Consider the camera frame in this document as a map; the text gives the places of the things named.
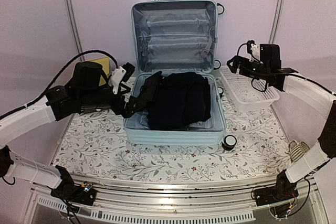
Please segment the white plastic mesh basket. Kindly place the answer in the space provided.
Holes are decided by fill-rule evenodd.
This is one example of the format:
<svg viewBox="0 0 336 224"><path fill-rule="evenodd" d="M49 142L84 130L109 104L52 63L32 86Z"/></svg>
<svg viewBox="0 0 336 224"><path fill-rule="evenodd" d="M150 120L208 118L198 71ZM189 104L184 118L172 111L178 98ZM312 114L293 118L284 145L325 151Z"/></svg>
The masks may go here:
<svg viewBox="0 0 336 224"><path fill-rule="evenodd" d="M239 112L267 109L280 99L273 87L261 92L266 84L264 80L252 81L251 78L232 73L228 67L221 67L219 73L225 90Z"/></svg>

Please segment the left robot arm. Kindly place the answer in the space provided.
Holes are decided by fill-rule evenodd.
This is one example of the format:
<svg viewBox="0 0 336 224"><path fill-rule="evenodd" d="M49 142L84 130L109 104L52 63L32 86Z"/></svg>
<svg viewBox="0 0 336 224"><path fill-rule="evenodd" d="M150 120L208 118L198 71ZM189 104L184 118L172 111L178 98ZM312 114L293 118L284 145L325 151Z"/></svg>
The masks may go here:
<svg viewBox="0 0 336 224"><path fill-rule="evenodd" d="M130 118L154 97L153 92L141 88L138 97L131 96L125 100L124 95L130 92L130 88L124 82L133 73L134 66L130 63L108 77L101 64L79 62L65 86L47 89L34 104L1 119L1 178L13 176L45 185L51 189L53 197L65 203L72 201L91 206L97 192L88 182L76 186L64 167L46 167L26 160L12 152L7 144L32 129L75 113L111 109L116 115Z"/></svg>

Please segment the dark navy garment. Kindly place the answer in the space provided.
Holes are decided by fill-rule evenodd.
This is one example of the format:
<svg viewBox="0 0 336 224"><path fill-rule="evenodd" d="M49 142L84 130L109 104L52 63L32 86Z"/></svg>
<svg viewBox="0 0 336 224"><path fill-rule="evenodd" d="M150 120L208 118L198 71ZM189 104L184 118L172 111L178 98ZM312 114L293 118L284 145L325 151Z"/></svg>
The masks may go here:
<svg viewBox="0 0 336 224"><path fill-rule="evenodd" d="M211 86L209 80L195 72L161 71L138 79L134 85L135 114L124 121L127 129L171 131L185 130L211 118Z"/></svg>

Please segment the light blue hard-shell suitcase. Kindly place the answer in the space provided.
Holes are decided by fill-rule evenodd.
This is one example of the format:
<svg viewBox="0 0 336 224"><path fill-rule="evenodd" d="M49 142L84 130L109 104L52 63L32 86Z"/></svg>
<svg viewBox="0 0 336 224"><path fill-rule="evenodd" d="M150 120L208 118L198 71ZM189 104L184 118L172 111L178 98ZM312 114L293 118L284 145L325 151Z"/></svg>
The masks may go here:
<svg viewBox="0 0 336 224"><path fill-rule="evenodd" d="M151 1L133 5L131 16L137 68L134 85L142 76L158 71L195 72L209 80L211 86L211 118L185 130L133 130L123 126L130 142L143 145L213 146L225 133L224 111L219 90L212 75L217 46L217 20L224 12L222 4L213 0Z"/></svg>

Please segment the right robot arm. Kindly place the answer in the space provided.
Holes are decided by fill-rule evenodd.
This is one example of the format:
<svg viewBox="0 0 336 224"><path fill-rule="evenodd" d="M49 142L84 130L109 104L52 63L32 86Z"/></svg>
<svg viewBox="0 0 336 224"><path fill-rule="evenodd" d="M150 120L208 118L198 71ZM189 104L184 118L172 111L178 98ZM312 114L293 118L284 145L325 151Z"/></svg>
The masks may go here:
<svg viewBox="0 0 336 224"><path fill-rule="evenodd" d="M254 191L256 204L262 206L298 197L297 182L335 158L335 93L301 76L292 68L282 67L278 45L255 45L254 41L249 40L245 46L250 58L235 55L226 63L232 73L252 80L264 80L266 87L274 87L300 99L325 119L324 128L315 145L280 172L273 187Z"/></svg>

